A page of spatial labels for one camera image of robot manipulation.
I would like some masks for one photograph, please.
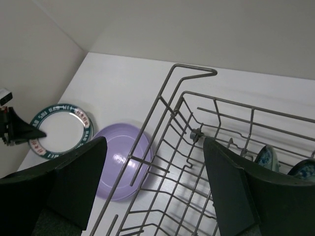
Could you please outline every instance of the plate with green rim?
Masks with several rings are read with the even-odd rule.
[[[31,121],[47,137],[29,140],[39,156],[54,159],[87,143],[94,134],[88,115],[79,107],[62,103],[46,107]]]

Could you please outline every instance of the white surface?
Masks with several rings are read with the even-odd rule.
[[[314,79],[313,0],[33,1],[89,52]]]
[[[41,123],[39,129],[45,132],[47,137],[39,139],[39,142],[48,151],[70,150],[81,141],[83,125],[82,121],[70,112],[54,113]]]
[[[30,0],[0,1],[0,88],[26,122],[56,103],[85,53]],[[18,169],[29,147],[0,144],[0,177]]]

